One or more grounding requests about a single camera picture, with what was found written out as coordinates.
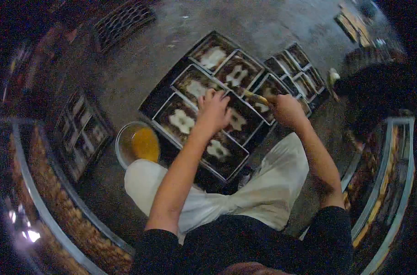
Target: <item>hand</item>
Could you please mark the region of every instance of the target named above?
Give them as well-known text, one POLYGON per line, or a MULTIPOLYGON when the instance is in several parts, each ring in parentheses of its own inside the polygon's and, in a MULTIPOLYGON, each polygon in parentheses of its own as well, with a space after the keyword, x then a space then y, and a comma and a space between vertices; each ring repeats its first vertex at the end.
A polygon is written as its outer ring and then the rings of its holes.
POLYGON ((271 107, 276 120, 294 131, 309 122, 302 105, 291 95, 278 95, 271 98, 271 107))
POLYGON ((231 119, 231 109, 227 108, 230 97, 222 98, 224 91, 208 89, 205 97, 198 98, 198 119, 194 132, 210 139, 214 134, 224 129, 231 119))

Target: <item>person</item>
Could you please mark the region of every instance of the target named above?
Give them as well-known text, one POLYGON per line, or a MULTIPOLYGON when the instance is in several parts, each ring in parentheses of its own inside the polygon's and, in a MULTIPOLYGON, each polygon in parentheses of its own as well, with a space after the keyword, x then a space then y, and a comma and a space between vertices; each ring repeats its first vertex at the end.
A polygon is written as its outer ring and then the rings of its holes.
POLYGON ((149 216, 132 274, 346 274, 353 256, 340 177, 300 103, 272 99, 277 121, 294 130, 233 195, 193 186, 211 137, 231 117, 229 98, 208 90, 182 150, 167 170, 146 160, 125 174, 126 192, 149 216), (323 195, 303 241, 282 234, 311 169, 323 195))

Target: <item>metal frame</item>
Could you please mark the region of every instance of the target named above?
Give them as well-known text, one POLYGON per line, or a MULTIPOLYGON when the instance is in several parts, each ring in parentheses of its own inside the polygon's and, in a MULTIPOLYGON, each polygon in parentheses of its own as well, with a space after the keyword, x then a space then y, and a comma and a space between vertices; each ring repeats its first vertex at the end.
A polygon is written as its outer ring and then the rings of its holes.
POLYGON ((354 173, 357 170, 358 164, 361 160, 361 157, 363 156, 365 144, 363 144, 361 151, 357 151, 355 153, 354 158, 349 164, 349 167, 346 170, 346 173, 344 174, 343 178, 341 179, 341 190, 344 192, 346 190, 347 186, 349 185, 350 180, 354 176, 354 173))
POLYGON ((361 232, 362 228, 364 227, 370 212, 373 209, 373 206, 375 205, 376 200, 379 196, 379 190, 381 188, 382 182, 384 180, 387 163, 389 160, 390 150, 391 150, 391 136, 392 136, 392 129, 393 124, 390 122, 390 119, 387 119, 387 130, 386 130, 386 140, 384 143, 384 149, 382 152, 382 160, 381 165, 379 167, 379 170, 376 174, 376 180, 375 184, 373 186, 373 189, 370 193, 369 199, 367 201, 366 206, 363 209, 363 212, 361 213, 360 217, 358 218, 357 222, 355 223, 354 227, 351 230, 352 234, 352 241, 358 236, 358 234, 361 232))
MULTIPOLYGON (((402 119, 391 119, 392 124, 403 124, 402 119)), ((393 243, 393 240, 398 233, 399 228, 401 227, 401 223, 403 220, 403 216, 405 210, 407 208, 407 204, 410 198, 410 194, 412 192, 413 187, 413 179, 414 179, 414 157, 413 157, 413 131, 414 131, 414 118, 407 118, 407 123, 410 125, 410 152, 409 152, 409 165, 407 169, 407 177, 405 180, 405 187, 402 192, 401 201, 399 203, 398 211, 396 212, 395 218, 393 219, 393 223, 389 229, 389 232, 386 235, 386 238, 382 242, 382 245, 376 252, 373 259, 367 265, 365 270, 361 273, 361 275, 367 275, 374 272, 384 261, 388 252, 390 251, 390 246, 393 243)))
POLYGON ((21 166, 21 173, 24 179, 24 183, 27 187, 28 192, 30 193, 31 199, 39 212, 39 216, 41 219, 46 223, 46 225, 50 228, 53 235, 56 237, 57 241, 66 249, 69 254, 86 270, 92 274, 102 274, 106 275, 106 272, 102 271, 94 262, 88 259, 83 252, 78 249, 78 247, 73 244, 73 242, 68 238, 68 236, 63 232, 63 230, 59 227, 57 222, 52 217, 48 208, 44 201, 42 200, 41 196, 39 195, 39 191, 37 190, 33 178, 31 177, 30 170, 28 169, 28 164, 25 159, 24 149, 21 144, 21 134, 19 130, 19 125, 17 123, 12 124, 13 127, 13 136, 14 136, 14 144, 16 146, 16 156, 18 157, 18 161, 21 166))
POLYGON ((73 186, 69 183, 68 179, 66 178, 63 170, 61 169, 60 165, 57 163, 56 158, 49 147, 48 142, 46 141, 46 135, 42 127, 39 127, 39 134, 41 135, 41 139, 45 146, 46 151, 46 158, 48 159, 49 165, 52 167, 54 173, 56 174, 57 178, 61 186, 65 189, 67 194, 69 195, 70 199, 72 199, 75 205, 80 208, 82 213, 88 218, 88 220, 95 225, 95 227, 104 234, 108 239, 110 239, 114 244, 118 247, 129 253, 130 255, 135 255, 135 249, 128 245, 124 240, 118 237, 114 232, 112 232, 104 223, 102 223, 97 216, 86 206, 85 202, 79 197, 77 192, 74 190, 73 186))

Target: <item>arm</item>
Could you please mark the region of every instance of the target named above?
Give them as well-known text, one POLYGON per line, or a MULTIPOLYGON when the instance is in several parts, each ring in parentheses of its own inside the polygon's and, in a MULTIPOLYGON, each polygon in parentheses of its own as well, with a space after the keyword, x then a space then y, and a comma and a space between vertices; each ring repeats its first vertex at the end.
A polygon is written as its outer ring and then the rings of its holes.
POLYGON ((198 99, 199 114, 189 139, 173 161, 155 195, 145 230, 163 229, 178 234, 179 215, 193 184, 202 153, 211 137, 228 125, 231 111, 226 112, 229 97, 207 90, 198 99))
POLYGON ((292 128, 303 143, 311 173, 316 177, 317 190, 324 197, 321 207, 344 208, 338 169, 305 116, 300 103, 291 95, 277 96, 272 101, 275 104, 277 121, 292 128))

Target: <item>metal bowl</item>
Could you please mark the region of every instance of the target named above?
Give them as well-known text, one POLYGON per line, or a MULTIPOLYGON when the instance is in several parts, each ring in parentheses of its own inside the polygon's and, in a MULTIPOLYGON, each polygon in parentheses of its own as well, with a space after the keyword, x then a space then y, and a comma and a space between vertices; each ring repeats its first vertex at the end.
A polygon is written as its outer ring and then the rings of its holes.
POLYGON ((117 154, 118 162, 120 162, 120 165, 125 170, 128 169, 128 166, 131 165, 132 162, 138 159, 138 157, 135 156, 132 151, 131 140, 134 136, 134 133, 142 128, 151 129, 154 133, 155 140, 159 145, 158 137, 156 136, 155 131, 148 124, 145 124, 141 121, 132 121, 124 125, 123 128, 121 128, 121 130, 118 132, 117 138, 115 140, 115 154, 117 154))

